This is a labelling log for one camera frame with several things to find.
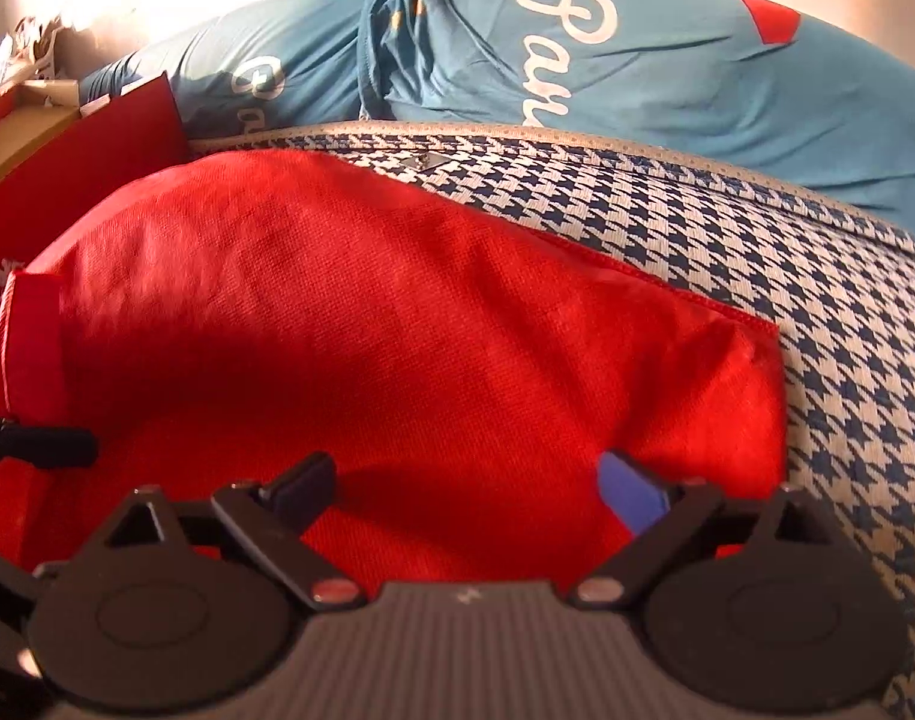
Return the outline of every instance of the blue rubber tip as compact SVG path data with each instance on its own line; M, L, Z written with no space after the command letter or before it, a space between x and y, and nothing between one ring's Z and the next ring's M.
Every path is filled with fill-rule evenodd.
M667 492L641 476L621 456L604 452L598 461L598 490L607 507L634 536L670 511Z

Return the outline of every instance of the round joint cover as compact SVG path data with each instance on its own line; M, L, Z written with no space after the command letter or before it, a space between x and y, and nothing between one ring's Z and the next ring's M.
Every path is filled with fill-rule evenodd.
M882 693L907 646L856 550L798 544L681 569L651 593L643 623L680 683L752 712L826 712Z
M286 598L233 563L156 544L71 564L34 610L27 637L43 675L109 712L177 712L266 673L291 633Z

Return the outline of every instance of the houndstooth pattern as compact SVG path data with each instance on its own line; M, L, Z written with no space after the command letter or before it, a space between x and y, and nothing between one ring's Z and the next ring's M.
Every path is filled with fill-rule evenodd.
M901 599L913 652L886 704L915 718L915 237L790 191L585 146L349 134L239 148L324 149L776 322L791 478L833 503Z

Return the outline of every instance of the ribbed gray panel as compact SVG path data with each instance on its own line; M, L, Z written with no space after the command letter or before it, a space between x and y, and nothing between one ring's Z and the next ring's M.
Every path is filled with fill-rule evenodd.
M63 704L47 720L104 717ZM768 720L682 688L621 617L573 610L543 583L389 584L362 610L311 620L281 666L250 690L180 717ZM820 717L886 714L862 704Z

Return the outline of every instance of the red fabric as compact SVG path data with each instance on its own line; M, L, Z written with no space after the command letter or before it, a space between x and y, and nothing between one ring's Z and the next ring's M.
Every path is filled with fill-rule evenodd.
M307 538L370 591L567 584L627 539L596 495L603 449L740 495L784 471L773 325L329 156L134 182L9 291L0 413L46 412L25 392L42 370L102 450L88 470L0 469L0 548L27 566L70 555L135 485L199 497L325 449L339 503ZM62 388L14 348L57 332Z
M764 45L790 43L801 23L801 14L770 0L740 0L751 12Z
M13 94L5 97L12 100ZM29 263L112 191L187 157L187 138L165 77L113 100L45 143L0 182L0 263Z

